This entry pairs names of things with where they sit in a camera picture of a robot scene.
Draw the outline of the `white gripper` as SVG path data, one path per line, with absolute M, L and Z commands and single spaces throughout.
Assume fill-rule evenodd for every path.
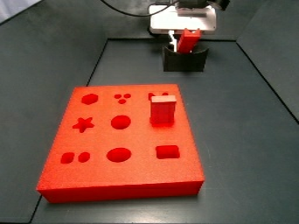
M 173 34 L 181 34 L 184 29 L 196 31 L 200 29 L 203 34 L 212 34 L 216 30 L 216 11 L 211 6 L 205 8 L 177 8 L 171 6 L 163 10 L 164 5 L 149 6 L 149 31 L 153 34 L 167 34 L 169 44 L 176 52 L 177 40 Z

